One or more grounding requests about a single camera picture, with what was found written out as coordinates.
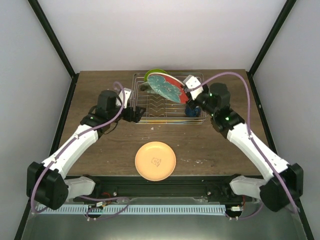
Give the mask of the wire dish rack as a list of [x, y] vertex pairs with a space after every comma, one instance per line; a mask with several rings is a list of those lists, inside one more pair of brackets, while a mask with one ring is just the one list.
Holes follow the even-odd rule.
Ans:
[[207, 113], [201, 111], [196, 116], [186, 114], [186, 105], [165, 99], [144, 84], [144, 72], [135, 73], [132, 78], [130, 106], [145, 108], [139, 124], [202, 124]]

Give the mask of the red rimmed plate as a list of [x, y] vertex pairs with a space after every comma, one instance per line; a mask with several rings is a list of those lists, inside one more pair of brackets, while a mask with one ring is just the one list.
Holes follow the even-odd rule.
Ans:
[[184, 83], [169, 74], [152, 73], [148, 76], [147, 82], [156, 94], [167, 100], [185, 104], [189, 99], [184, 91]]

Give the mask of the pale teal floral plate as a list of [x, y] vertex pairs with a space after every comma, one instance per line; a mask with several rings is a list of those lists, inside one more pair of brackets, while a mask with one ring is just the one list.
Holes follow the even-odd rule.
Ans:
[[149, 83], [147, 81], [145, 81], [144, 83], [142, 83], [140, 85], [139, 90], [144, 92], [144, 91], [150, 91], [150, 90], [152, 90], [152, 88], [150, 87]]

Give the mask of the dark blue mug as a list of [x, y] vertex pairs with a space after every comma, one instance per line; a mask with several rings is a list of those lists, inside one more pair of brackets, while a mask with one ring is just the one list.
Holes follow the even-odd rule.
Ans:
[[202, 110], [198, 106], [191, 108], [189, 105], [186, 105], [184, 112], [187, 117], [198, 118], [201, 115]]

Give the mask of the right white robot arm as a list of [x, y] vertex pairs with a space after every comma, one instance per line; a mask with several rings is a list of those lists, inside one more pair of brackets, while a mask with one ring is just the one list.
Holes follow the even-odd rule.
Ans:
[[244, 120], [231, 108], [227, 86], [223, 83], [207, 86], [192, 80], [185, 84], [184, 91], [188, 97], [186, 103], [209, 114], [213, 128], [240, 149], [262, 176], [261, 179], [234, 177], [222, 188], [223, 198], [232, 202], [243, 195], [261, 200], [273, 212], [292, 207], [292, 212], [298, 213], [296, 201], [303, 193], [302, 167], [297, 163], [289, 164], [253, 133], [249, 120]]

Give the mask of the lime green plate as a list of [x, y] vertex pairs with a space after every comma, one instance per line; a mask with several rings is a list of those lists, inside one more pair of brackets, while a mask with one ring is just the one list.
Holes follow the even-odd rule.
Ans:
[[159, 68], [150, 69], [144, 75], [144, 78], [143, 78], [144, 82], [147, 82], [148, 81], [148, 76], [150, 74], [153, 74], [153, 73], [167, 74], [167, 72], [165, 70], [163, 70], [163, 69], [159, 69]]

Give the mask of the orange plastic plate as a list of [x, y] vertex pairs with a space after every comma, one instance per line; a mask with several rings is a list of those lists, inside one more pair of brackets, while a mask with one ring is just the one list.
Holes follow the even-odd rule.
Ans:
[[164, 142], [151, 141], [139, 148], [134, 164], [137, 172], [148, 181], [162, 181], [175, 170], [176, 155]]

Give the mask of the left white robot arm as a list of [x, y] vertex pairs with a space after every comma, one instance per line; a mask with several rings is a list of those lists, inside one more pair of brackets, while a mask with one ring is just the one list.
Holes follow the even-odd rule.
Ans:
[[67, 200], [85, 196], [97, 202], [102, 189], [88, 177], [67, 179], [71, 167], [80, 156], [97, 142], [112, 123], [120, 120], [138, 123], [146, 108], [131, 107], [131, 89], [119, 93], [102, 91], [88, 114], [80, 121], [72, 136], [41, 163], [32, 162], [27, 168], [26, 194], [31, 202], [38, 202], [52, 210], [59, 209]]

